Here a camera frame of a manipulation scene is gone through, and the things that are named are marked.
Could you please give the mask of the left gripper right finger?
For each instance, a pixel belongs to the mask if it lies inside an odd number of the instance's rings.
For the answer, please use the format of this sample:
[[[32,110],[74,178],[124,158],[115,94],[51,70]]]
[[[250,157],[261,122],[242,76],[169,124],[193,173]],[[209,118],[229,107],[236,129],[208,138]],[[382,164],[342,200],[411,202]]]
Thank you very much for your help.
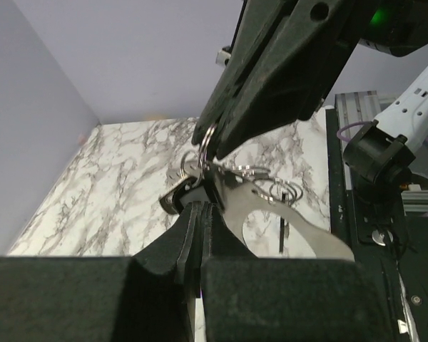
[[[254,256],[204,204],[201,291],[208,341],[391,341],[367,272],[350,261]]]

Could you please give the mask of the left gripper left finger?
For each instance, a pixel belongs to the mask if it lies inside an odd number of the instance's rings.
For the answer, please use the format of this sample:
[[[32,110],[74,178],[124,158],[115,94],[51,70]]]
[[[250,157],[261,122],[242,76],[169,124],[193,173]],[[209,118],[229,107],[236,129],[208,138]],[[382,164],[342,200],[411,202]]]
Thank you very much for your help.
[[[201,211],[134,256],[0,257],[0,341],[192,341]]]

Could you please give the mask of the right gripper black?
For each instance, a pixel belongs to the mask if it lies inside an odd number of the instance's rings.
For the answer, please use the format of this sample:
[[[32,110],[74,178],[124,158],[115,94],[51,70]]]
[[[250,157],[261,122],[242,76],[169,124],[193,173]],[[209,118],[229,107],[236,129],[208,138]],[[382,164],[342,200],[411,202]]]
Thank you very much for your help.
[[[428,45],[428,1],[382,1],[360,44],[395,57]]]

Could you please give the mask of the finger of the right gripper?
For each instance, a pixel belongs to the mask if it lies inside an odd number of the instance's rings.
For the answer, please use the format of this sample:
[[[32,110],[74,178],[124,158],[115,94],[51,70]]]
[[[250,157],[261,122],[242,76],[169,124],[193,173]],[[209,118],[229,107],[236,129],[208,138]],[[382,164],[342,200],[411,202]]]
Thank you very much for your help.
[[[213,135],[223,159],[245,141],[308,120],[327,97],[364,31],[362,1],[296,1],[257,62],[244,94],[245,112]]]
[[[212,124],[220,138],[241,115],[244,94],[254,68],[282,20],[290,17],[296,1],[244,1],[230,45],[230,59],[212,95],[201,113],[192,143],[201,141]]]

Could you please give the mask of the silver protractor key organizer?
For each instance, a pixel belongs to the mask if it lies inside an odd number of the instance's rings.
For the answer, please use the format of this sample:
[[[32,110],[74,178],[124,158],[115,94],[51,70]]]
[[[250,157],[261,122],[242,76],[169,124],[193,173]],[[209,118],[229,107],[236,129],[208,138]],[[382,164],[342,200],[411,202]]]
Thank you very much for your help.
[[[188,163],[186,170],[191,176],[196,176],[194,171],[196,165],[193,161]],[[245,243],[243,225],[249,214],[253,212],[268,212],[276,214],[290,225],[290,231],[284,233],[284,239],[289,240],[289,244],[296,246],[301,243],[302,246],[311,251],[311,255],[318,259],[341,259],[354,261],[355,257],[352,250],[336,236],[325,229],[321,229],[311,222],[307,221],[292,206],[287,206],[282,202],[270,204],[253,193],[256,187],[248,181],[238,184],[233,176],[226,172],[221,175],[217,170],[214,171],[213,178],[209,177],[209,185],[214,185],[214,190],[219,190],[220,194],[214,193],[212,196],[207,193],[212,187],[202,187],[209,198],[209,202],[220,205],[220,211],[228,229],[240,240]]]

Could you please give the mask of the metal keyring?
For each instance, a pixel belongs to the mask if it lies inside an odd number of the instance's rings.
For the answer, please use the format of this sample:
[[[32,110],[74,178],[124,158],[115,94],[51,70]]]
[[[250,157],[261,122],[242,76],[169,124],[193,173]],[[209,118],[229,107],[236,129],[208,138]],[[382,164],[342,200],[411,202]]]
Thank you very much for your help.
[[[194,171],[198,172],[196,176],[189,175],[185,166],[185,159],[190,154],[190,151],[184,154],[181,159],[180,176],[188,179],[188,184],[183,186],[186,192],[195,190],[199,187],[210,186],[212,189],[208,190],[207,193],[210,193],[212,196],[214,193],[220,194],[219,190],[214,190],[214,185],[208,186],[209,173],[210,178],[213,178],[214,171],[217,170],[221,175],[225,175],[226,172],[229,172],[238,184],[243,184],[245,181],[251,182],[256,187],[253,193],[270,204],[282,202],[287,206],[291,206],[302,198],[303,189],[301,186],[294,182],[272,176],[270,170],[266,167],[259,167],[256,165],[234,165],[228,168],[224,165],[218,165],[209,161],[208,148],[216,127],[216,123],[212,124],[200,143],[197,165],[194,169]]]

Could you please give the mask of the black key tag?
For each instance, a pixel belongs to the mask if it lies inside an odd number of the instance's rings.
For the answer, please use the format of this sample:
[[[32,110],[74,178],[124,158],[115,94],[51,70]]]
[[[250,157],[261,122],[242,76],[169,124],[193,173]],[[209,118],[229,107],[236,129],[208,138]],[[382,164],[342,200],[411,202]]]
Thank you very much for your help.
[[[159,197],[162,209],[170,215],[180,214],[184,207],[192,202],[209,202],[202,187],[193,188],[193,178],[182,179],[175,183],[164,195]]]

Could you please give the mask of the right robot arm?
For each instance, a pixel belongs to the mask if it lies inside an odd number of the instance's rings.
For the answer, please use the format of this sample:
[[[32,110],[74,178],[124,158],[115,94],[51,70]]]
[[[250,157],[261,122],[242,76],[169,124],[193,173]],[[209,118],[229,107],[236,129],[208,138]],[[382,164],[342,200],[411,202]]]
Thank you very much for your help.
[[[193,133],[200,161],[320,109],[355,47],[403,57],[428,44],[428,1],[245,1],[225,70]],[[380,201],[410,179],[428,136],[428,66],[349,141],[359,191]]]

